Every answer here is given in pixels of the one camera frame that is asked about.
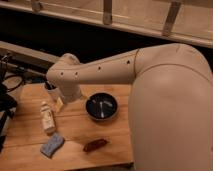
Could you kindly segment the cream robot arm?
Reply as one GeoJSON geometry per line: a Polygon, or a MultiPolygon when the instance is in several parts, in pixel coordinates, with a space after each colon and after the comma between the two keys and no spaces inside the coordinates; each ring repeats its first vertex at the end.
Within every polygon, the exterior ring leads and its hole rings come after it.
{"type": "Polygon", "coordinates": [[[135,171],[213,171],[213,72],[187,44],[138,48],[80,64],[65,54],[47,79],[70,101],[81,84],[129,84],[135,171]]]}

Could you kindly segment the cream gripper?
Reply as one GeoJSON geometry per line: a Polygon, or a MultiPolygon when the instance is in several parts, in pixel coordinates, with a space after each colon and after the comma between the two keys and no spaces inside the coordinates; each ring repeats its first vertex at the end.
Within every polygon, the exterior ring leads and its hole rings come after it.
{"type": "MultiPolygon", "coordinates": [[[[61,97],[65,103],[74,102],[82,96],[80,86],[77,84],[62,85],[60,87],[60,92],[61,97]]],[[[64,106],[62,99],[58,97],[56,101],[55,110],[57,113],[60,112],[60,110],[64,106]]]]}

